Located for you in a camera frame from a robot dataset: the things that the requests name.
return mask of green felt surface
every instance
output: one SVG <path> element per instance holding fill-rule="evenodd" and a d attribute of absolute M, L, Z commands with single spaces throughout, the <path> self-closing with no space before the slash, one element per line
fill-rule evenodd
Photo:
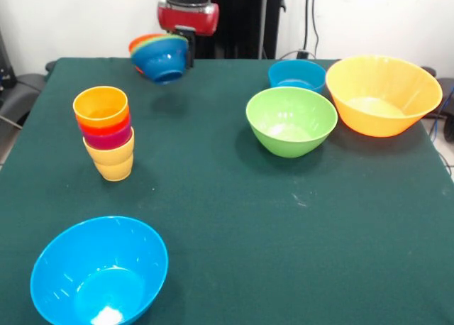
<path fill-rule="evenodd" d="M 376 139 L 339 121 L 312 153 L 277 158 L 245 118 L 270 63 L 200 60 L 158 87 L 127 59 L 59 61 L 0 172 L 1 323 L 43 323 L 35 259 L 71 225 L 115 214 L 169 250 L 139 324 L 452 324 L 454 186 L 422 126 Z M 123 182 L 100 177 L 72 113 L 96 85 L 129 97 Z"/>

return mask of magenta cup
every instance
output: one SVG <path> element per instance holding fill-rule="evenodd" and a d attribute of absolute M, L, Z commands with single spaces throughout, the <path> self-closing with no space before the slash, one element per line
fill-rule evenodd
<path fill-rule="evenodd" d="M 131 121 L 124 128 L 115 133 L 110 133 L 104 136 L 92 135 L 82 131 L 85 141 L 93 148 L 98 150 L 115 149 L 123 144 L 126 144 L 131 138 Z"/>

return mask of blue bowl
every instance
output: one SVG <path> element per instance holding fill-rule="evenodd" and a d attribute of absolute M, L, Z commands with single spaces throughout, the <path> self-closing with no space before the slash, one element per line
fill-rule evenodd
<path fill-rule="evenodd" d="M 156 298 L 167 266 L 165 244 L 147 224 L 99 217 L 49 243 L 33 268 L 31 297 L 51 324 L 131 324 Z"/>
<path fill-rule="evenodd" d="M 186 38 L 175 35 L 138 48 L 131 54 L 135 66 L 157 84 L 179 79 L 186 69 Z"/>
<path fill-rule="evenodd" d="M 300 87 L 321 93 L 325 86 L 325 69 L 308 60 L 283 60 L 270 67 L 271 87 Z"/>

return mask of orange bowl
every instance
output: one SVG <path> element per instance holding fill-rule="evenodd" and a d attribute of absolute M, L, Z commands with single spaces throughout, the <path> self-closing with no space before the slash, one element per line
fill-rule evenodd
<path fill-rule="evenodd" d="M 162 33 L 156 33 L 156 34 L 147 34 L 147 35 L 142 35 L 142 36 L 139 36 L 138 38 L 134 39 L 131 41 L 131 43 L 129 44 L 129 52 L 132 52 L 133 49 L 139 44 L 139 43 L 142 43 L 143 41 L 146 41 L 148 39 L 153 39 L 153 38 L 156 38 L 158 36 L 164 36 L 165 34 L 162 34 Z"/>
<path fill-rule="evenodd" d="M 74 99 L 72 108 L 79 124 L 90 128 L 110 128 L 129 115 L 125 92 L 110 86 L 86 89 Z"/>
<path fill-rule="evenodd" d="M 366 136 L 398 135 L 436 108 L 437 80 L 410 62 L 365 55 L 335 63 L 326 73 L 339 116 Z"/>

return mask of yellow bowl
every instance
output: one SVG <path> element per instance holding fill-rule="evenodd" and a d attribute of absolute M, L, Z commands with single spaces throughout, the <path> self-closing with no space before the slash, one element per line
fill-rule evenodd
<path fill-rule="evenodd" d="M 131 128 L 132 135 L 130 140 L 123 144 L 122 146 L 111 149 L 111 150 L 98 150 L 92 148 L 88 143 L 85 141 L 85 138 L 82 140 L 84 141 L 85 148 L 90 154 L 92 160 L 98 165 L 119 165 L 129 159 L 129 157 L 133 154 L 134 150 L 134 129 Z"/>
<path fill-rule="evenodd" d="M 102 165 L 94 163 L 99 173 L 104 177 L 105 180 L 117 182 L 127 178 L 133 169 L 134 154 L 129 158 L 117 165 Z"/>
<path fill-rule="evenodd" d="M 367 136 L 398 135 L 441 102 L 437 80 L 410 62 L 366 55 L 341 60 L 326 73 L 339 116 Z"/>
<path fill-rule="evenodd" d="M 92 128 L 115 126 L 129 113 L 125 92 L 110 86 L 86 89 L 74 99 L 72 108 L 77 121 Z"/>

